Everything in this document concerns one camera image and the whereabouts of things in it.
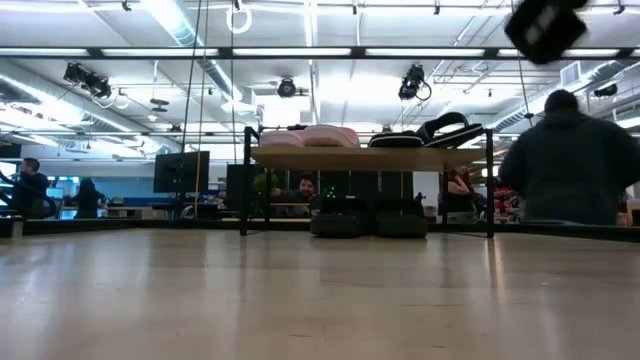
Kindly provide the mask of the black flip-flop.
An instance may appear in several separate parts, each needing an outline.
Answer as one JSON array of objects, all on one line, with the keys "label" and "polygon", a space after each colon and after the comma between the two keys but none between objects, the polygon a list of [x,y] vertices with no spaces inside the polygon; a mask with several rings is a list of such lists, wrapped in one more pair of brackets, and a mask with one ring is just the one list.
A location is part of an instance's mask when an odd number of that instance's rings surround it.
[{"label": "black flip-flop", "polygon": [[416,135],[427,148],[457,148],[484,131],[481,124],[470,123],[462,113],[448,112],[423,123]]},{"label": "black flip-flop", "polygon": [[423,140],[414,131],[385,132],[374,135],[368,147],[372,148],[420,148]]}]

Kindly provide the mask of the pink slide sandal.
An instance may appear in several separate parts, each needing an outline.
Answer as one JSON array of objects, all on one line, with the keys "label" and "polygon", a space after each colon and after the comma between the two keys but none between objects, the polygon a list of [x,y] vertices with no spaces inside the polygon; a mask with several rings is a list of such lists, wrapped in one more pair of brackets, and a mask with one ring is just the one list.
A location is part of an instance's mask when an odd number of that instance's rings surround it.
[{"label": "pink slide sandal", "polygon": [[314,125],[301,132],[305,147],[345,147],[359,146],[358,134],[350,128],[333,125]]},{"label": "pink slide sandal", "polygon": [[270,131],[265,132],[260,137],[261,147],[303,147],[304,131]]}]

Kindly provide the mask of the person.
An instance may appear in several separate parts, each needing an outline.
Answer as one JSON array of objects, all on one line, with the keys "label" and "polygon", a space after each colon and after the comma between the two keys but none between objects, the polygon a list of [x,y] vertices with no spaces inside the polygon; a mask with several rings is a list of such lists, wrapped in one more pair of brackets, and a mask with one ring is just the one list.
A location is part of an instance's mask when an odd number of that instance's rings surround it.
[{"label": "person", "polygon": [[476,192],[470,184],[470,173],[465,166],[456,167],[446,174],[446,191],[442,200],[449,224],[475,224],[478,220],[475,199]]},{"label": "person", "polygon": [[510,146],[499,179],[523,199],[526,222],[614,226],[619,196],[640,181],[640,143],[556,90],[542,120]]},{"label": "person", "polygon": [[41,194],[46,194],[49,181],[39,169],[40,162],[37,159],[24,158],[15,174],[17,184],[13,187],[12,199],[19,209],[27,211],[30,218],[41,217],[47,209]]},{"label": "person", "polygon": [[276,211],[284,216],[310,218],[316,215],[320,208],[320,200],[316,193],[316,177],[310,172],[302,173],[297,189],[274,188],[271,191],[271,199],[276,203],[284,203],[284,206],[276,207]]},{"label": "person", "polygon": [[98,217],[98,208],[104,201],[105,195],[96,189],[91,178],[80,181],[77,194],[73,201],[77,205],[75,219],[95,219]]}]

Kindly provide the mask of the green potted plant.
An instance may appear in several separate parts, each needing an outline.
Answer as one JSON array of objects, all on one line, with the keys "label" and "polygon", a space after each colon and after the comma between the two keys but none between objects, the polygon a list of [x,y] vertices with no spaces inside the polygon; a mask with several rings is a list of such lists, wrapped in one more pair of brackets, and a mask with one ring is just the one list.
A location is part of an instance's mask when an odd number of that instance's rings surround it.
[{"label": "green potted plant", "polygon": [[281,193],[278,182],[279,179],[275,173],[260,173],[253,179],[253,190],[259,195],[277,197]]}]

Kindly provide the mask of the black overhead light bar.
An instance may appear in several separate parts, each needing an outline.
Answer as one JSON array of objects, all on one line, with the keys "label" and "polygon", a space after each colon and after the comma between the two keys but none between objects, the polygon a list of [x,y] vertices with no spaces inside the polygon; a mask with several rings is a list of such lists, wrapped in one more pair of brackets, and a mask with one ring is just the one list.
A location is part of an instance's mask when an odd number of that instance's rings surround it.
[{"label": "black overhead light bar", "polygon": [[0,58],[94,60],[523,60],[514,48],[497,47],[0,47]]}]

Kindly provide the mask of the dark monitor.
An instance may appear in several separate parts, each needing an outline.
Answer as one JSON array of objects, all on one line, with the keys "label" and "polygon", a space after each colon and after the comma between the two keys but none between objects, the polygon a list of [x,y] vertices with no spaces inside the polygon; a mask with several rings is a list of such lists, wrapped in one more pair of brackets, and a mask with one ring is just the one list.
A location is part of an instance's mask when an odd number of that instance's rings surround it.
[{"label": "dark monitor", "polygon": [[210,152],[157,155],[154,193],[195,193],[208,190]]}]

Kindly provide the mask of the wooden shelf with black frame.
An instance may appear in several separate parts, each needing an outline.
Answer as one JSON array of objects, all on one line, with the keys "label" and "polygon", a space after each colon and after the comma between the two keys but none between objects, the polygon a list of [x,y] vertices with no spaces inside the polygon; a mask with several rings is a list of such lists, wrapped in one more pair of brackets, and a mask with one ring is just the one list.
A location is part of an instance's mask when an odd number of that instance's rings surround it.
[{"label": "wooden shelf with black frame", "polygon": [[484,159],[488,213],[486,237],[495,233],[494,220],[494,147],[493,131],[485,129],[486,146],[479,149],[442,148],[341,148],[341,147],[253,147],[251,141],[260,134],[247,126],[243,131],[243,194],[239,218],[239,235],[246,237],[249,230],[249,187],[251,162],[256,161],[268,172],[274,169],[318,171],[377,171],[377,172],[438,172],[442,175],[459,166]]}]

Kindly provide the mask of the silver ventilation duct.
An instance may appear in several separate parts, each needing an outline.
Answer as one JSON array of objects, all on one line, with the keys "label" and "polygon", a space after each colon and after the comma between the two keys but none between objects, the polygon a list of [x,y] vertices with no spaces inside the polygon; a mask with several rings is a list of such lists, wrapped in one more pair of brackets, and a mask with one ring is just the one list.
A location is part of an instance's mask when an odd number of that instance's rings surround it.
[{"label": "silver ventilation duct", "polygon": [[[205,46],[207,30],[189,18],[183,0],[140,0],[140,2],[178,46],[191,49]],[[236,86],[231,77],[212,57],[213,51],[208,50],[207,55],[200,55],[196,63],[222,93],[222,97],[227,101],[235,100],[253,104],[254,93],[248,88],[241,89]]]}]

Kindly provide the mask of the black metal table frame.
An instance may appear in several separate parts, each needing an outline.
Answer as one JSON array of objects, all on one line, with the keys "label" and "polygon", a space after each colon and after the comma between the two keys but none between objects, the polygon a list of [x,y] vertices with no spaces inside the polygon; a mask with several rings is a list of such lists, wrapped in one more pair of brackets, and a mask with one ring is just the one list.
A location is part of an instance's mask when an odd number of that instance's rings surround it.
[{"label": "black metal table frame", "polygon": [[[233,230],[241,231],[237,219],[213,220],[143,220],[143,219],[85,219],[85,220],[25,220],[0,218],[0,244],[9,243],[23,236],[70,234],[98,231],[133,229],[152,230]],[[456,234],[479,238],[502,233],[533,234],[570,238],[585,238],[640,244],[640,227],[608,227],[555,224],[436,224],[426,226],[426,233]]]}]

